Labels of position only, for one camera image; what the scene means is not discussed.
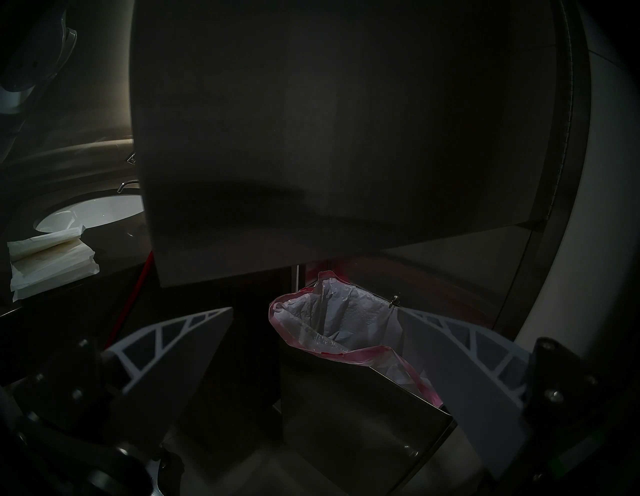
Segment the red cord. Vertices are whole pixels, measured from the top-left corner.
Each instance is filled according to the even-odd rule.
[[[149,274],[149,271],[151,270],[151,266],[153,265],[153,263],[154,263],[154,252],[149,252],[149,256],[147,257],[145,266],[142,267],[142,272],[138,277],[138,281],[136,281],[136,285],[134,286],[133,291],[131,291],[131,294],[129,295],[129,299],[127,300],[127,303],[125,303],[124,308],[122,309],[122,311],[120,312],[120,315],[118,316],[118,320],[113,325],[113,329],[111,329],[111,333],[109,333],[109,337],[107,338],[107,341],[104,344],[104,349],[107,349],[108,347],[110,347],[114,343],[116,337],[118,336],[118,332],[120,331],[122,324],[124,324],[125,319],[129,315],[129,312],[131,311],[131,307],[136,302],[138,293],[140,292],[140,289],[142,289],[142,285],[145,283],[145,279],[147,279],[147,275]]]

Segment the white trash bag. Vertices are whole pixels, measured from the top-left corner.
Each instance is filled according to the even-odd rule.
[[[272,302],[269,322],[289,346],[372,367],[433,406],[442,405],[424,371],[411,365],[418,360],[398,323],[397,307],[331,271],[320,272],[315,286]]]

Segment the white sink basin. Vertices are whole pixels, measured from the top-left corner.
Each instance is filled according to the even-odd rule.
[[[57,210],[46,216],[36,226],[36,230],[55,232],[80,225],[89,229],[126,219],[144,209],[140,195],[105,196]]]

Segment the countertop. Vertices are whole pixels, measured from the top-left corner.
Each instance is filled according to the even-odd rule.
[[[13,213],[2,236],[0,236],[0,322],[2,315],[20,309],[23,306],[33,306],[51,298],[57,298],[73,287],[96,285],[100,280],[118,272],[138,267],[144,263],[151,244],[147,230],[145,213],[117,222],[86,229],[82,235],[82,242],[95,251],[95,261],[100,266],[100,273],[76,282],[34,295],[26,300],[12,302],[10,291],[11,266],[9,262],[7,241],[18,241],[43,234],[36,231],[36,225],[49,213],[91,198],[115,195],[117,187],[125,180],[133,179],[127,175],[116,179],[89,182],[79,186],[59,189],[44,195],[30,198],[20,205]],[[137,188],[128,187],[123,195],[139,194]]]

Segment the metal screw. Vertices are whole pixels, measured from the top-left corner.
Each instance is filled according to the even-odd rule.
[[[557,389],[547,389],[545,391],[545,396],[551,403],[562,403],[564,401],[563,394]]]

